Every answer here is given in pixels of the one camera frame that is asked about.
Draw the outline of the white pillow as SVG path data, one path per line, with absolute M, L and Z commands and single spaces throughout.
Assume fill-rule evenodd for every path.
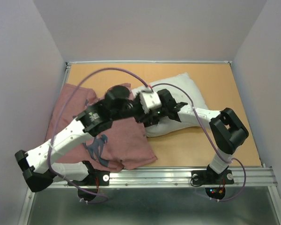
M 175 101 L 194 103 L 196 108 L 207 110 L 208 107 L 205 100 L 195 84 L 195 82 L 189 77 L 188 73 L 179 74 L 170 78 L 161 79 L 149 84 L 154 91 L 167 89 Z M 163 117 L 159 120 L 159 123 L 145 128 L 147 137 L 157 137 L 169 134 L 171 132 L 181 130 L 189 127 L 198 127 L 199 123 L 196 117 L 193 115 L 190 122 L 178 122 Z

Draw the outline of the pink pillowcase with dark print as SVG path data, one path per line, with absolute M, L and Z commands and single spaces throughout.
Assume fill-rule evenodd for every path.
M 99 101 L 93 89 L 79 87 L 64 111 L 62 107 L 76 86 L 64 84 L 55 104 L 46 139 L 52 137 L 53 128 L 63 130 L 87 106 Z M 95 169 L 119 172 L 122 169 L 132 170 L 157 160 L 146 138 L 143 124 L 134 118 L 113 122 L 112 127 L 88 140 L 61 156 L 57 163 L 74 164 L 89 161 Z

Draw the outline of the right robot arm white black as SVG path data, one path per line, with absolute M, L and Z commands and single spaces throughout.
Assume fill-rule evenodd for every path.
M 207 135 L 207 139 L 215 150 L 215 156 L 205 170 L 192 173 L 191 185 L 233 183 L 225 173 L 249 132 L 232 109 L 213 111 L 197 108 L 192 100 L 178 103 L 167 89 L 145 92 L 140 96 L 151 115 L 145 125 L 157 136 L 186 127 L 201 127 L 205 134 L 208 134 L 207 128 L 211 130 L 213 135 Z

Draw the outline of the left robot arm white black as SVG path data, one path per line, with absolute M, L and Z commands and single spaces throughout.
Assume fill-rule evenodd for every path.
M 112 87 L 52 139 L 16 152 L 30 190 L 42 191 L 63 178 L 89 185 L 98 170 L 132 170 L 155 161 L 142 124 L 144 105 L 144 93 L 133 97 L 124 85 Z

